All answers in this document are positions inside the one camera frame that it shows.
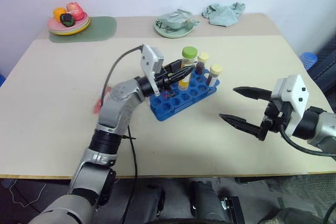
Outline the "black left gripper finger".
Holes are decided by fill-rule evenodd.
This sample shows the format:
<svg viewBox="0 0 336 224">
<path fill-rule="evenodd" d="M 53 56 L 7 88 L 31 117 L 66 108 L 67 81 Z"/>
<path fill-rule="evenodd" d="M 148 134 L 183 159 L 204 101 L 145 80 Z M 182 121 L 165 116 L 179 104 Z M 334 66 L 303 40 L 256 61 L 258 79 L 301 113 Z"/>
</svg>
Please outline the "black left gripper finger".
<svg viewBox="0 0 336 224">
<path fill-rule="evenodd" d="M 164 69 L 166 70 L 167 73 L 175 73 L 181 68 L 181 65 L 182 65 L 182 59 L 178 59 L 164 66 Z"/>
<path fill-rule="evenodd" d="M 183 80 L 187 77 L 190 73 L 192 73 L 194 66 L 184 66 L 183 68 L 179 69 L 177 72 L 170 75 L 170 84 L 174 84 Z"/>
</svg>

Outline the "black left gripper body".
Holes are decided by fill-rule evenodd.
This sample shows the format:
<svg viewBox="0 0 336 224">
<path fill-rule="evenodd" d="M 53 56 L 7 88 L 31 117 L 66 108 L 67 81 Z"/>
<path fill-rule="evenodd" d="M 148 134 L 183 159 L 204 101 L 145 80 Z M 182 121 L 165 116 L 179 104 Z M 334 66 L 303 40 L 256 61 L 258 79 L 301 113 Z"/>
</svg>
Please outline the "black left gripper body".
<svg viewBox="0 0 336 224">
<path fill-rule="evenodd" d="M 156 74 L 156 85 L 160 94 L 166 92 L 171 98 L 176 96 L 176 93 L 172 90 L 174 75 L 174 73 L 168 72 L 167 70 L 161 70 Z"/>
</svg>

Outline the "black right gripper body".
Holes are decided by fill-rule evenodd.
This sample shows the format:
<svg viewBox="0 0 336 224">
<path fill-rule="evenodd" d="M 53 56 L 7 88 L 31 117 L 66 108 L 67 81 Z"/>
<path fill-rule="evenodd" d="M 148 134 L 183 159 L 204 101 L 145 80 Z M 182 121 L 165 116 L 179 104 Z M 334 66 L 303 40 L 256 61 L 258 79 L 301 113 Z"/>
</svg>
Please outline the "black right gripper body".
<svg viewBox="0 0 336 224">
<path fill-rule="evenodd" d="M 280 131 L 281 125 L 287 126 L 291 118 L 291 104 L 283 102 L 280 104 L 280 108 L 277 108 L 271 98 L 262 98 L 262 100 L 268 101 L 258 132 L 258 139 L 264 141 L 269 131 L 277 133 Z"/>
</svg>

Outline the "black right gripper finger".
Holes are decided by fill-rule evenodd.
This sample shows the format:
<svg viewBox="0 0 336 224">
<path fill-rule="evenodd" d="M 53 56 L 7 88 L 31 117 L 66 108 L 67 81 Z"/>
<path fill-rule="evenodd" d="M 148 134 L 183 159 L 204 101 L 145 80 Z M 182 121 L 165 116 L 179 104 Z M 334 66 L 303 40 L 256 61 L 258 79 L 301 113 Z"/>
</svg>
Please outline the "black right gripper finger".
<svg viewBox="0 0 336 224">
<path fill-rule="evenodd" d="M 245 133 L 251 134 L 255 137 L 258 136 L 258 133 L 260 131 L 259 126 L 248 123 L 245 119 L 239 118 L 237 116 L 229 114 L 219 114 L 219 116 L 234 128 L 243 131 Z"/>
<path fill-rule="evenodd" d="M 233 91 L 251 99 L 255 100 L 265 100 L 270 101 L 271 100 L 271 94 L 272 92 L 269 90 L 261 89 L 261 88 L 255 88 L 255 87 L 236 87 L 233 88 Z"/>
</svg>

